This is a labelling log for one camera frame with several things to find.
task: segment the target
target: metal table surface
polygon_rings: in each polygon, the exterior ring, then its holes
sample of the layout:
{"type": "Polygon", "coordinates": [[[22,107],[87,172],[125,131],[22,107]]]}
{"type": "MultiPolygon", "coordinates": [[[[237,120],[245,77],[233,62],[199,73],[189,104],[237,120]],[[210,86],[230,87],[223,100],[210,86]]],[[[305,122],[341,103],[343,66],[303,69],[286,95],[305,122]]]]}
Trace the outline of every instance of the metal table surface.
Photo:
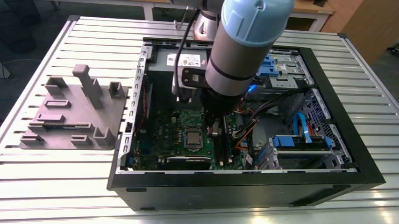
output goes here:
{"type": "Polygon", "coordinates": [[[398,223],[399,107],[351,43],[337,34],[287,30],[275,44],[310,47],[387,183],[315,207],[133,211],[106,184],[114,151],[23,150],[51,76],[69,84],[77,63],[101,84],[133,86],[143,37],[181,38],[170,22],[81,17],[69,21],[0,128],[0,221],[30,223],[398,223]]]}

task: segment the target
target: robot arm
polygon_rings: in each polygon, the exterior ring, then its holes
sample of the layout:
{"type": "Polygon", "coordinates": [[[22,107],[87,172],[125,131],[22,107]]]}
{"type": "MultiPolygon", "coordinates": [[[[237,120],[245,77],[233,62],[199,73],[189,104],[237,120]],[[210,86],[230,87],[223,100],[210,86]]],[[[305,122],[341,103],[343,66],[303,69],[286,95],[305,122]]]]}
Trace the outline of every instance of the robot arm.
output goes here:
{"type": "Polygon", "coordinates": [[[293,9],[294,0],[225,1],[202,98],[214,114],[230,112],[246,94],[293,9]]]}

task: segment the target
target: wire bundle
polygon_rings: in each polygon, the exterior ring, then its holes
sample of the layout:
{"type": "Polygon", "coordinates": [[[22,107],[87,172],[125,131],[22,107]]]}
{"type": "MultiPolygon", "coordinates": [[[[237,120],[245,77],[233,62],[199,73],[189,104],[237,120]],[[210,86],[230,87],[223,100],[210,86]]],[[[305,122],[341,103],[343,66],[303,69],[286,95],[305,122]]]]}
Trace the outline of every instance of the wire bundle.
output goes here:
{"type": "Polygon", "coordinates": [[[305,93],[310,90],[309,87],[298,89],[298,90],[290,90],[287,92],[285,92],[282,95],[279,95],[278,97],[273,98],[270,101],[267,101],[266,103],[263,103],[261,105],[261,107],[254,111],[251,117],[250,117],[250,123],[238,130],[238,132],[235,133],[234,137],[238,138],[238,136],[243,134],[241,140],[237,143],[235,149],[237,150],[245,150],[247,151],[246,148],[241,147],[241,143],[243,142],[243,140],[246,139],[246,137],[249,136],[249,134],[251,133],[251,131],[255,128],[255,125],[261,119],[261,115],[265,114],[271,108],[274,108],[275,106],[278,106],[278,104],[290,96],[298,94],[298,93],[305,93]]]}

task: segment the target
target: floor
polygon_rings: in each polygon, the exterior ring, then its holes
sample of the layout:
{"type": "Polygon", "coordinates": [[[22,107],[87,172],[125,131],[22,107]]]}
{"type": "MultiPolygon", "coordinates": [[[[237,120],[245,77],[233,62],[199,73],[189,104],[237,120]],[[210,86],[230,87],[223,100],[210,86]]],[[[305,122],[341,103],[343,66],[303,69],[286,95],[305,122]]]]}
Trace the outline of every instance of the floor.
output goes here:
{"type": "MultiPolygon", "coordinates": [[[[73,14],[94,17],[145,19],[145,13],[141,7],[63,2],[62,9],[59,11],[54,11],[48,1],[36,0],[35,3],[43,20],[40,24],[30,27],[38,41],[38,47],[32,52],[18,55],[7,49],[3,43],[0,43],[0,60],[3,63],[19,59],[34,59],[40,61],[63,28],[69,16],[73,14]]],[[[2,1],[0,12],[6,8],[4,2],[2,1]]],[[[170,11],[169,9],[167,11],[166,9],[157,8],[154,10],[154,18],[155,20],[174,21],[174,19],[182,17],[183,12],[185,10],[181,9],[174,11],[170,11]]],[[[6,119],[39,66],[39,62],[34,60],[16,61],[6,65],[7,69],[14,74],[14,78],[10,81],[0,79],[0,123],[6,119]]],[[[399,100],[399,57],[393,56],[389,52],[386,52],[371,67],[379,75],[395,99],[399,100]]]]}

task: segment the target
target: desk leg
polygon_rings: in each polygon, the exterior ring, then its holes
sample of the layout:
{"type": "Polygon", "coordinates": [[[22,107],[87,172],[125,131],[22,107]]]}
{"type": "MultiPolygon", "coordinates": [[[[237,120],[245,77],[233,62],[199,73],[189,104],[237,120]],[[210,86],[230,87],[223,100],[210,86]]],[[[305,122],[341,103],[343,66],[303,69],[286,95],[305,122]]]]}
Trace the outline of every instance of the desk leg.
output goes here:
{"type": "Polygon", "coordinates": [[[325,23],[326,23],[326,21],[329,19],[329,16],[330,15],[318,15],[318,17],[317,17],[317,19],[315,19],[315,21],[313,23],[313,26],[310,28],[311,32],[319,32],[322,30],[322,28],[325,26],[325,23]]]}
{"type": "Polygon", "coordinates": [[[10,77],[10,71],[7,70],[7,68],[0,63],[0,78],[8,78],[8,77],[10,77]]]}
{"type": "Polygon", "coordinates": [[[55,9],[55,11],[60,10],[60,2],[59,1],[51,1],[51,5],[52,5],[52,8],[55,9]]]}
{"type": "Polygon", "coordinates": [[[145,19],[150,20],[150,21],[154,21],[153,8],[154,8],[153,3],[149,3],[149,2],[143,3],[145,19]]]}

